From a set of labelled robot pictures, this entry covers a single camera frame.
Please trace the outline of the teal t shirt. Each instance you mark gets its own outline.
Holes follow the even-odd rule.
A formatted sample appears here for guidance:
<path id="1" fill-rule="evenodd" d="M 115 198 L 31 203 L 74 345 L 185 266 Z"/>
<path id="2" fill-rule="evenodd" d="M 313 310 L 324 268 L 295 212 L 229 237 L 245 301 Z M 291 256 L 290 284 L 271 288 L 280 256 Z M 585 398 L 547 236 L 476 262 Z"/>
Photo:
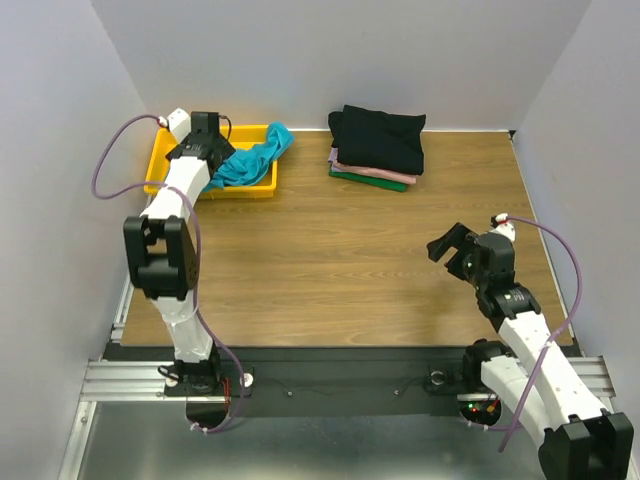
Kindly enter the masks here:
<path id="1" fill-rule="evenodd" d="M 232 126 L 230 143 L 235 153 L 213 174 L 202 193 L 256 187 L 293 142 L 293 133 L 280 122 Z"/>

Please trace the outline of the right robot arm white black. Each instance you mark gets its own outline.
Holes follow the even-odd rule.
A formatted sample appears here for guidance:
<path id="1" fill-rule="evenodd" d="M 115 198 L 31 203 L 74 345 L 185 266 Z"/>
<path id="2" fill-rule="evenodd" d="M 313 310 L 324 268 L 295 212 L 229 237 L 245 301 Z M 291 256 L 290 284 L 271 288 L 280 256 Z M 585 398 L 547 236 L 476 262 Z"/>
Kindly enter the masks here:
<path id="1" fill-rule="evenodd" d="M 522 428 L 537 447 L 548 479 L 624 479 L 634 427 L 587 387 L 557 344 L 533 293 L 516 280 L 516 217 L 499 214 L 478 234 L 461 223 L 427 245 L 431 261 L 449 249 L 447 271 L 470 284 L 477 306 L 499 335 L 465 350 L 460 378 L 488 389 L 512 413 L 505 435 Z"/>

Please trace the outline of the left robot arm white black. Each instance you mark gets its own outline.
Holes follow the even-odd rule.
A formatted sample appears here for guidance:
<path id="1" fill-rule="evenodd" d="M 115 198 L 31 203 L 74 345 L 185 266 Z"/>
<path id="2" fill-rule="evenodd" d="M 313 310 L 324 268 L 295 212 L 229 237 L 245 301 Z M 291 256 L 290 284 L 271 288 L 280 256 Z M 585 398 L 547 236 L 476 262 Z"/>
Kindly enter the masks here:
<path id="1" fill-rule="evenodd" d="M 220 132 L 217 112 L 176 109 L 163 127 L 176 142 L 166 155 L 168 171 L 151 203 L 123 225 L 129 274 L 160 313 L 173 342 L 173 364 L 160 369 L 167 386 L 209 395 L 221 386 L 223 371 L 199 318 L 199 241 L 191 237 L 188 223 L 199 195 L 234 149 Z"/>

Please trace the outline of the folded pink t shirt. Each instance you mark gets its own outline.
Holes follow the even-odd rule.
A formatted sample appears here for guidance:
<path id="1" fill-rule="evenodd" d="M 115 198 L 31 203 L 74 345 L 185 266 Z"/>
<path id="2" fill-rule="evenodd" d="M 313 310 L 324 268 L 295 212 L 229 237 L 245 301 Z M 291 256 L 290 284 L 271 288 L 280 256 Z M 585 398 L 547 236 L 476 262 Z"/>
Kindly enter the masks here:
<path id="1" fill-rule="evenodd" d="M 331 168 L 343 173 L 352 173 L 361 176 L 385 179 L 405 185 L 414 185 L 417 181 L 416 175 L 404 174 L 373 167 L 349 166 L 336 161 L 331 163 Z"/>

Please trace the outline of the folded green t shirt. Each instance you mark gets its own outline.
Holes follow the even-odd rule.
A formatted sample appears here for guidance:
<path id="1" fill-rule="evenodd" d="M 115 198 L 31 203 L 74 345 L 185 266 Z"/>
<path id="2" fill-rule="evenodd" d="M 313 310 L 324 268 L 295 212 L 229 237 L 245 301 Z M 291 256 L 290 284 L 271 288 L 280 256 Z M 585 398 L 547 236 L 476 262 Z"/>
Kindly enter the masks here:
<path id="1" fill-rule="evenodd" d="M 395 192 L 405 192 L 408 188 L 406 184 L 396 182 L 393 180 L 380 179 L 376 177 L 369 177 L 369 176 L 347 173 L 347 172 L 337 172 L 337 171 L 333 171 L 332 169 L 329 169 L 328 174 L 333 178 L 349 180 L 349 181 L 370 185 L 377 188 L 395 191 Z"/>

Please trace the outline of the folded black t shirt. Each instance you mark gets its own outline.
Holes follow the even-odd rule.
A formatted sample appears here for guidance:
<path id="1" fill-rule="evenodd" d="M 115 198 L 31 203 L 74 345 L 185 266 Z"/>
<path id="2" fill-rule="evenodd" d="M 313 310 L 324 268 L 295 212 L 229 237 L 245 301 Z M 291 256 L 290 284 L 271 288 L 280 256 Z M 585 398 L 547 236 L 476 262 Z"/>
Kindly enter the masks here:
<path id="1" fill-rule="evenodd" d="M 426 114 L 391 114 L 352 105 L 327 117 L 340 163 L 411 176 L 424 173 L 421 134 L 426 120 Z"/>

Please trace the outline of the folded lavender t shirt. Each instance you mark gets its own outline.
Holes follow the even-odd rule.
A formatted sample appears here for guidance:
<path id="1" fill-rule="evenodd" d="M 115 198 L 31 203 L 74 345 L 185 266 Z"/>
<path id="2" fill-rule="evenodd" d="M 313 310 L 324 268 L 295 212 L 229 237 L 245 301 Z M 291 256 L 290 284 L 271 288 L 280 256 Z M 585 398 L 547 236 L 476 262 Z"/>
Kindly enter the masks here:
<path id="1" fill-rule="evenodd" d="M 328 162 L 333 164 L 338 161 L 338 149 L 332 148 L 329 153 Z"/>

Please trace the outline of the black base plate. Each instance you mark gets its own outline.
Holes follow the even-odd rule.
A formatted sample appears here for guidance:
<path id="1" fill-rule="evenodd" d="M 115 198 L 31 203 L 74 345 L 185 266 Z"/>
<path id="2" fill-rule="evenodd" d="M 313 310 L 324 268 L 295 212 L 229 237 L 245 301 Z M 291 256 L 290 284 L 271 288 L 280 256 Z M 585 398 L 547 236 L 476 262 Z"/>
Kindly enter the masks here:
<path id="1" fill-rule="evenodd" d="M 192 416 L 339 417 L 428 414 L 455 416 L 464 399 L 487 394 L 468 389 L 462 347 L 238 347 L 241 368 L 224 357 L 216 392 L 198 395 L 169 388 L 160 369 L 171 366 L 168 347 L 110 344 L 104 360 L 150 361 L 163 400 Z"/>

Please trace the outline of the aluminium frame rail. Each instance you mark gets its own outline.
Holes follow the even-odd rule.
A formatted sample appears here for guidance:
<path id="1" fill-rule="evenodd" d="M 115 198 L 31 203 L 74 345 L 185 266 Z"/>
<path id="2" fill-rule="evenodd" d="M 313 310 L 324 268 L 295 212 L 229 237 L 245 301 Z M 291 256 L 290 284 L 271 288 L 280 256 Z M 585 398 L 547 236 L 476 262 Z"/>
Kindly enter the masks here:
<path id="1" fill-rule="evenodd" d="M 108 361 L 99 357 L 85 369 L 79 401 L 65 448 L 59 479 L 78 479 L 100 403 L 163 400 L 161 379 L 150 361 Z"/>

